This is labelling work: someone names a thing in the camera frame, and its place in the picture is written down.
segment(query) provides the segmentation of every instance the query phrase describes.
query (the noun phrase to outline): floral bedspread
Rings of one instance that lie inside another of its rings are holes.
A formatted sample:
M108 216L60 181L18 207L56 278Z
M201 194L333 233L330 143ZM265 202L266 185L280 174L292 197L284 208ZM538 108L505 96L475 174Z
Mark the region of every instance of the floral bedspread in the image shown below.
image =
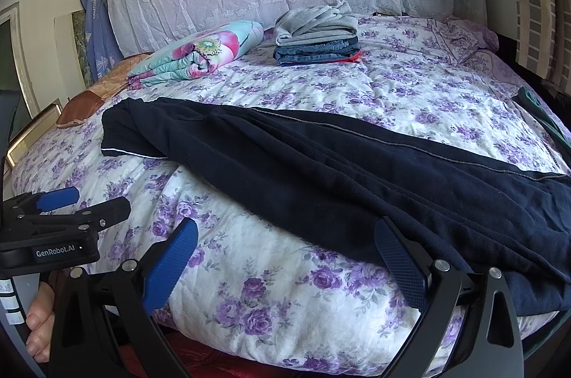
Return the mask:
M334 112L523 170L569 173L550 137L510 100L524 82L494 55L492 32L462 20L361 17L359 37L363 57L356 63L281 68L272 48L256 48L197 80L123 92L86 124L39 140L18 164L14 189L73 185L81 192L76 207L129 198L131 217L102 233L102 257L90 272L140 258L182 218L193 218L199 246L168 305L155 313L159 321L259 362L377 375L419 317L386 269L307 244L173 162L105 158L99 149L101 115L111 104L167 96ZM553 316L520 318L522 335ZM461 322L458 309L429 374L444 365Z

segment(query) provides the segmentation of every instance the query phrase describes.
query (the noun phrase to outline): curtain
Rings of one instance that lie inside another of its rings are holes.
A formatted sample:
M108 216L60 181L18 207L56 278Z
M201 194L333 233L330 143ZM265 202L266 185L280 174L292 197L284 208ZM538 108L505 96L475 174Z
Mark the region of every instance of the curtain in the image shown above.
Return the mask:
M516 62L541 77L554 96L571 96L571 1L516 1Z

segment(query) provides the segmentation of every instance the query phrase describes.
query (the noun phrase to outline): human hand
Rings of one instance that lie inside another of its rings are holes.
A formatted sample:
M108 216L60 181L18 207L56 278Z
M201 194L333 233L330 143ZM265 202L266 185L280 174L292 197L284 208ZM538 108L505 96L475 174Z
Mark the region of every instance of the human hand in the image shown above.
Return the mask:
M31 330L26 341L26 349L38 363L50 360L51 334L55 318L53 309L54 292L49 284L42 281L26 318L26 324Z

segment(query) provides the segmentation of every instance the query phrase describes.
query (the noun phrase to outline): blue gripper pad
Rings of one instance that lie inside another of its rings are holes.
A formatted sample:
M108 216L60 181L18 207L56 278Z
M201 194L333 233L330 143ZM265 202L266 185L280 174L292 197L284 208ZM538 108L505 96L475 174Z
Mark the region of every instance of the blue gripper pad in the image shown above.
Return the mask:
M403 293L406 303L421 313L428 308L428 281L403 242L382 218L375 225L375 246Z
M198 227L195 221L185 218L167 241L168 248L145 278L142 303L149 315L167 303L176 282L196 249Z
M41 212L50 212L79 201L79 191L75 187L62 188L42 194L36 202Z

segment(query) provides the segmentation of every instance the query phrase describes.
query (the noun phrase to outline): screw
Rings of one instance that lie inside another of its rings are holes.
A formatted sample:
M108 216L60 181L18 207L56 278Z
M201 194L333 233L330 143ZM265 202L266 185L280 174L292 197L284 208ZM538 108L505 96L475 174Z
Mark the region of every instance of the screw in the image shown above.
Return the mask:
M441 272L447 272L450 270L450 264L445 260L442 260L441 258L439 258L434 262L434 266L436 270L439 270Z
M137 261L130 258L129 260L126 260L125 262L123 262L123 264L121 265L121 268L123 270L125 270L126 272L132 272L133 270L135 270L137 268Z
M70 272L70 277L72 278L79 278L81 275L84 274L84 269L81 267L75 267Z
M496 280L499 280L501 278L501 270L499 268L492 267L490 269L490 275L492 275Z

